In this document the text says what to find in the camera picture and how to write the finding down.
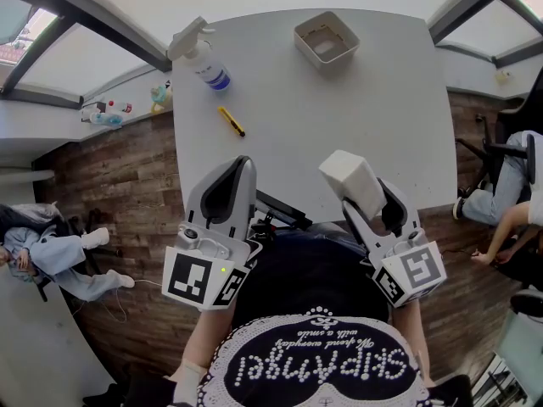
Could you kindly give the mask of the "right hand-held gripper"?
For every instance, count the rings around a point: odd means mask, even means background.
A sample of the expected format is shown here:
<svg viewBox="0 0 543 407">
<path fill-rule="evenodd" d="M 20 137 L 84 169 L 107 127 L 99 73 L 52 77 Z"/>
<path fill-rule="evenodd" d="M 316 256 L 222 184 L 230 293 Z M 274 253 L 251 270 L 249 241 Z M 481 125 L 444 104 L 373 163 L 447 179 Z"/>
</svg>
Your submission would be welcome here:
<svg viewBox="0 0 543 407">
<path fill-rule="evenodd" d="M 388 235 L 374 232 L 348 198 L 342 210 L 355 239 L 367 249 L 370 278 L 389 304 L 399 308 L 431 293 L 447 275 L 437 243 L 421 229 L 417 209 L 398 187 L 383 179 L 378 182 L 386 198 L 381 220 Z"/>
</svg>

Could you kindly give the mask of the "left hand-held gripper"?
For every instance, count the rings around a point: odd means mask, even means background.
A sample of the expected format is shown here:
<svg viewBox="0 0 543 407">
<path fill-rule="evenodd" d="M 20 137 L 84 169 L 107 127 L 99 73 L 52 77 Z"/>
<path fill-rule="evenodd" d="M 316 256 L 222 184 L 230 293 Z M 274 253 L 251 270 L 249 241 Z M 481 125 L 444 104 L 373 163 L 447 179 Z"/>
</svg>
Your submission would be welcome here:
<svg viewBox="0 0 543 407">
<path fill-rule="evenodd" d="M 230 307 L 263 249 L 245 240 L 255 199 L 255 164 L 244 155 L 218 165 L 193 188 L 176 244 L 165 250 L 166 297 L 200 311 Z"/>
</svg>

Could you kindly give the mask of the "white rectangular block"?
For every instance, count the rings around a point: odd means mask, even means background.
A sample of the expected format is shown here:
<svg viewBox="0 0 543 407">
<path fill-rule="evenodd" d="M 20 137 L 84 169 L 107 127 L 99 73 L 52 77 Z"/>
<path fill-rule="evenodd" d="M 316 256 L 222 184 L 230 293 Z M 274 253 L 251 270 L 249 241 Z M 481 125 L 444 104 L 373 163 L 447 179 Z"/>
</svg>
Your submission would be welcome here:
<svg viewBox="0 0 543 407">
<path fill-rule="evenodd" d="M 362 156 L 336 150 L 319 171 L 340 200 L 349 199 L 369 220 L 386 205 L 381 184 Z"/>
</svg>

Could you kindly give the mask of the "beige square tray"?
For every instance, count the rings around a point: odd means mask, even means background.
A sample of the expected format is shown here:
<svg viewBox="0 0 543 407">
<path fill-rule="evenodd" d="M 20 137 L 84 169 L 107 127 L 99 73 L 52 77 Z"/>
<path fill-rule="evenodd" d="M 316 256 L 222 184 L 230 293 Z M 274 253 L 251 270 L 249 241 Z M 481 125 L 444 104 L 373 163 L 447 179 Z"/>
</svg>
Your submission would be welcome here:
<svg viewBox="0 0 543 407">
<path fill-rule="evenodd" d="M 360 39 L 336 13 L 325 11 L 294 28 L 294 44 L 324 73 L 348 64 L 360 46 Z"/>
</svg>

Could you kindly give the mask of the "person's left forearm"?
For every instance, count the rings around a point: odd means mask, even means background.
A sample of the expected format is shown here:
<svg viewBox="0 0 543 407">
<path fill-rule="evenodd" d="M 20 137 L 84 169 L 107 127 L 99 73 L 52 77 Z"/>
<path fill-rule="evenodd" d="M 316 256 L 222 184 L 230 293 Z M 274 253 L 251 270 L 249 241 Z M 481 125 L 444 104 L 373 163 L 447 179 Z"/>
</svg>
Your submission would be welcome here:
<svg viewBox="0 0 543 407">
<path fill-rule="evenodd" d="M 233 308 L 204 310 L 190 335 L 182 360 L 208 369 L 217 347 L 232 327 Z"/>
</svg>

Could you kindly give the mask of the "person's right forearm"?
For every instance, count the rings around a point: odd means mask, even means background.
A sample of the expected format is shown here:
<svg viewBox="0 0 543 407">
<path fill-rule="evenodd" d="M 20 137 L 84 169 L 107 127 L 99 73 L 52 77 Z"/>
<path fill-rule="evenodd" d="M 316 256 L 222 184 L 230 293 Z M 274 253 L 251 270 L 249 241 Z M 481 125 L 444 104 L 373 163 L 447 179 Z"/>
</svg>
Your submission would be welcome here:
<svg viewBox="0 0 543 407">
<path fill-rule="evenodd" d="M 417 357 L 426 387 L 434 387 L 430 377 L 428 345 L 423 331 L 423 322 L 418 300 L 413 300 L 402 307 L 392 309 L 392 325 L 408 342 L 411 351 Z"/>
</svg>

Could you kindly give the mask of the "person's legs in blue jeans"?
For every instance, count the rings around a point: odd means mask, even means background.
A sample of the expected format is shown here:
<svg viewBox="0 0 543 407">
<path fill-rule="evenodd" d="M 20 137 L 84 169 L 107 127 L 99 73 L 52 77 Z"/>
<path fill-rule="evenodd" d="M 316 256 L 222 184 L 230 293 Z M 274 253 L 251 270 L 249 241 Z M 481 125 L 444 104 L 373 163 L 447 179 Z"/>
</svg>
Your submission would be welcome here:
<svg viewBox="0 0 543 407">
<path fill-rule="evenodd" d="M 322 248 L 327 254 L 345 254 L 359 259 L 368 255 L 364 245 L 359 244 L 344 228 L 332 222 L 316 223 L 305 231 L 298 231 L 294 240 L 306 246 Z"/>
</svg>

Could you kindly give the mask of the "black chest-mounted device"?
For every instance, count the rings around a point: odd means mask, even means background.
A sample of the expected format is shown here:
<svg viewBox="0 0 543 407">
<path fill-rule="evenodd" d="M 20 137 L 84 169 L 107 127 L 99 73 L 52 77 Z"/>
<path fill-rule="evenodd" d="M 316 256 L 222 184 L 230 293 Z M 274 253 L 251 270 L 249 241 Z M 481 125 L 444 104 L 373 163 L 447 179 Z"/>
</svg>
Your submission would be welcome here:
<svg viewBox="0 0 543 407">
<path fill-rule="evenodd" d="M 249 237 L 272 241 L 281 230 L 306 231 L 313 222 L 306 214 L 294 207 L 260 191 L 256 191 L 255 211 L 264 215 L 249 228 Z"/>
</svg>

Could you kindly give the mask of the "yellow utility knife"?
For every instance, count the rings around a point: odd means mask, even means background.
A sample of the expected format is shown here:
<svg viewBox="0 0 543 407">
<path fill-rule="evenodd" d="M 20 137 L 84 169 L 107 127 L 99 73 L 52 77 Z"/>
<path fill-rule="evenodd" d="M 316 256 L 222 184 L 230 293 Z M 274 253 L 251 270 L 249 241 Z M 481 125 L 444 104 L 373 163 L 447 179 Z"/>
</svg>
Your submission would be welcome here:
<svg viewBox="0 0 543 407">
<path fill-rule="evenodd" d="M 226 108 L 218 107 L 217 111 L 240 137 L 245 137 L 246 133 L 244 128 L 233 118 Z"/>
</svg>

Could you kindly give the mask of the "person's black printed top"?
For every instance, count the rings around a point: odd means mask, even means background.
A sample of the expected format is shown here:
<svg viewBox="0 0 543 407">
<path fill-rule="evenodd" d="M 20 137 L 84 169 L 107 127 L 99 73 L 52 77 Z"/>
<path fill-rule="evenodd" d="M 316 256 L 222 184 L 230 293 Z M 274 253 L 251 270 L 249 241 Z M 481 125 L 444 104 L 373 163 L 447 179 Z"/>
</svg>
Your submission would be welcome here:
<svg viewBox="0 0 543 407">
<path fill-rule="evenodd" d="M 241 286 L 196 407 L 473 407 L 466 376 L 425 386 L 362 259 L 296 234 L 277 238 Z M 134 376 L 123 407 L 175 407 L 171 375 Z"/>
</svg>

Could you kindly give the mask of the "light grey table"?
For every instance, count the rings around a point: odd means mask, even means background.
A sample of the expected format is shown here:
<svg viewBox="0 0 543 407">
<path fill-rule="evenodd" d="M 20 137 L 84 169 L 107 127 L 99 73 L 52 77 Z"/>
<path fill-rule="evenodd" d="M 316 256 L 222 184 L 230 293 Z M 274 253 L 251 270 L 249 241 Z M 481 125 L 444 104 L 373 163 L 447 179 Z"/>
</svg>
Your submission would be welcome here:
<svg viewBox="0 0 543 407">
<path fill-rule="evenodd" d="M 423 20 L 341 9 L 361 45 L 337 74 L 321 74 L 294 45 L 305 9 L 229 19 L 212 34 L 232 84 L 213 92 L 173 64 L 173 115 L 183 195 L 217 165 L 240 155 L 255 163 L 257 187 L 314 221 L 340 220 L 341 205 L 319 171 L 338 149 L 364 157 L 376 176 L 419 209 L 453 203 L 456 148 L 437 52 Z M 218 113 L 244 128 L 240 137 Z"/>
</svg>

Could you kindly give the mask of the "green and yellow cup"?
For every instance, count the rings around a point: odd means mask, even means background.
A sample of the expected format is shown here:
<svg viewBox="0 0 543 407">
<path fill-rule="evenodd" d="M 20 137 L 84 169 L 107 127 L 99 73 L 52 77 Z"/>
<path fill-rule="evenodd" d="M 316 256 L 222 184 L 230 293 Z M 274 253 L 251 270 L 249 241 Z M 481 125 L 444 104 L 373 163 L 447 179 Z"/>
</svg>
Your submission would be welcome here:
<svg viewBox="0 0 543 407">
<path fill-rule="evenodd" d="M 161 86 L 153 87 L 150 90 L 151 93 L 151 113 L 159 114 L 165 111 L 172 110 L 173 108 L 173 94 L 171 86 L 164 84 Z"/>
</svg>

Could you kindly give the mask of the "white spray bottle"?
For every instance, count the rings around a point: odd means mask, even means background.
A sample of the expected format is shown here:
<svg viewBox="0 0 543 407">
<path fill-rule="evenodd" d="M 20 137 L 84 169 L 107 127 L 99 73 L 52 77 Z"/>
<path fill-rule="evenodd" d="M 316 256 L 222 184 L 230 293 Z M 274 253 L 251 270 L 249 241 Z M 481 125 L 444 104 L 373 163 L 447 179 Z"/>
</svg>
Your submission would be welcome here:
<svg viewBox="0 0 543 407">
<path fill-rule="evenodd" d="M 208 22 L 201 16 L 193 20 L 182 31 L 176 33 L 167 50 L 171 62 L 181 60 L 197 77 L 215 92 L 225 90 L 231 83 L 231 77 L 223 63 L 213 54 L 209 42 L 201 39 L 202 35 L 214 33 L 208 28 Z"/>
</svg>

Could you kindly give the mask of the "black office chair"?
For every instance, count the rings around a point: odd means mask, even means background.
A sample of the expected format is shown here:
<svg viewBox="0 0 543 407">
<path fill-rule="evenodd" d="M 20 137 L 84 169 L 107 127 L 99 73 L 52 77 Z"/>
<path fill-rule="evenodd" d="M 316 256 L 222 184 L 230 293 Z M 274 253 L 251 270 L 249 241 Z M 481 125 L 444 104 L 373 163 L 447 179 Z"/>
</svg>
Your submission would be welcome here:
<svg viewBox="0 0 543 407">
<path fill-rule="evenodd" d="M 456 138 L 455 143 L 460 143 L 477 156 L 482 161 L 482 167 L 468 187 L 457 189 L 457 195 L 468 197 L 480 183 L 486 183 L 486 177 L 494 186 L 506 155 L 526 161 L 528 181 L 534 184 L 537 165 L 534 137 L 528 135 L 526 146 L 520 148 L 509 146 L 506 141 L 511 134 L 520 131 L 534 131 L 543 135 L 543 67 L 522 104 L 516 109 L 504 109 L 497 114 L 495 137 L 491 136 L 487 119 L 483 114 L 476 114 L 475 121 L 484 125 L 482 148 L 477 148 L 462 138 Z"/>
<path fill-rule="evenodd" d="M 80 219 L 78 216 L 72 216 L 68 219 L 57 216 L 54 219 L 53 224 L 56 226 L 56 231 L 62 237 L 69 235 L 77 235 L 79 237 L 82 237 L 85 233 L 91 231 L 91 227 L 93 226 L 93 224 L 101 220 L 101 217 L 101 210 L 98 208 L 94 208 L 88 212 L 86 223 L 82 229 L 79 227 Z M 120 249 L 111 250 L 103 247 L 97 247 L 95 249 L 86 250 L 85 255 L 86 260 L 84 263 L 80 263 L 79 269 L 85 270 L 85 263 L 88 263 L 96 274 L 101 274 L 98 263 L 94 258 L 95 255 L 105 255 L 121 258 L 123 256 L 123 253 Z M 44 303 L 48 301 L 48 297 L 45 293 L 45 287 L 51 282 L 52 281 L 49 278 L 44 277 L 43 280 L 36 285 L 37 291 L 39 292 L 40 297 Z"/>
</svg>

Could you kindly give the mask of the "black bag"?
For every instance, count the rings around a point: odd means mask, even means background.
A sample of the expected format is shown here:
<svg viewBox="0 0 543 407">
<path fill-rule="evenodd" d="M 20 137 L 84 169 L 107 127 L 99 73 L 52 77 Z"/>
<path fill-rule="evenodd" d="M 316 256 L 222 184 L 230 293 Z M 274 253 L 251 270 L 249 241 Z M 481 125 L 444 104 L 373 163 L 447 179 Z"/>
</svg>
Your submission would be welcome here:
<svg viewBox="0 0 543 407">
<path fill-rule="evenodd" d="M 527 244 L 510 255 L 512 248 L 502 249 L 495 268 L 504 276 L 533 286 L 543 292 L 543 255 L 534 244 Z"/>
</svg>

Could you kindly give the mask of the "blue wipes pack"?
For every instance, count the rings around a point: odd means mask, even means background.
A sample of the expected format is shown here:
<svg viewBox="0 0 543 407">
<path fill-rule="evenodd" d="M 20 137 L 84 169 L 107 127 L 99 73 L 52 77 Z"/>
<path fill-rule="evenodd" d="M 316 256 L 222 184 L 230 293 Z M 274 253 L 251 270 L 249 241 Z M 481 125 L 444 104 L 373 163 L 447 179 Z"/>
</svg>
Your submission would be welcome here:
<svg viewBox="0 0 543 407">
<path fill-rule="evenodd" d="M 89 120 L 94 125 L 110 127 L 119 127 L 123 123 L 123 118 L 120 115 L 105 112 L 93 112 L 90 114 Z"/>
</svg>

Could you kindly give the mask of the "black round object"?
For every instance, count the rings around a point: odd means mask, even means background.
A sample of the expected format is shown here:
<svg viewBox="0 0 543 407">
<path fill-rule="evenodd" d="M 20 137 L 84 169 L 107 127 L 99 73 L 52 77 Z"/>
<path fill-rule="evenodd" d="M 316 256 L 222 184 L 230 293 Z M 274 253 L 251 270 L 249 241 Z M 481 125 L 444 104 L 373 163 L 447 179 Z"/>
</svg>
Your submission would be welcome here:
<svg viewBox="0 0 543 407">
<path fill-rule="evenodd" d="M 543 319 L 543 292 L 537 289 L 524 289 L 515 293 L 510 299 L 515 313 L 524 314 L 536 319 Z"/>
</svg>

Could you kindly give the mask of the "person's white left sleeve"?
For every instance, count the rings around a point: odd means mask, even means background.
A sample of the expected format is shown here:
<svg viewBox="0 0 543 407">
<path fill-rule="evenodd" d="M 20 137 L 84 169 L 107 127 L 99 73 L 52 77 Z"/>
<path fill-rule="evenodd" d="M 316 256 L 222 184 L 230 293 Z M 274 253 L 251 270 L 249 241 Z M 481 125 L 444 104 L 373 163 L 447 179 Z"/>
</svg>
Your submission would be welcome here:
<svg viewBox="0 0 543 407">
<path fill-rule="evenodd" d="M 172 406 L 196 407 L 198 387 L 207 369 L 190 361 L 183 360 L 169 380 L 176 384 L 173 393 Z"/>
</svg>

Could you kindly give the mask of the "white window ledge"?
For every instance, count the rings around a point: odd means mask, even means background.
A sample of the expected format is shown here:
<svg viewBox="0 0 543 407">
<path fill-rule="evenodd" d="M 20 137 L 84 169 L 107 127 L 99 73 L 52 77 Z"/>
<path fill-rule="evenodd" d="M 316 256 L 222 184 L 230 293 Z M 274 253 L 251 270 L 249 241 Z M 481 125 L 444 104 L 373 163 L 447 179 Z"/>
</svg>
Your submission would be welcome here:
<svg viewBox="0 0 543 407">
<path fill-rule="evenodd" d="M 129 103 L 126 125 L 152 115 L 150 90 L 172 79 L 172 73 L 144 65 L 87 95 L 85 105 L 98 100 Z M 0 100 L 0 168 L 29 168 L 31 162 L 67 142 L 79 142 L 108 130 L 81 121 L 81 113 L 48 105 Z"/>
</svg>

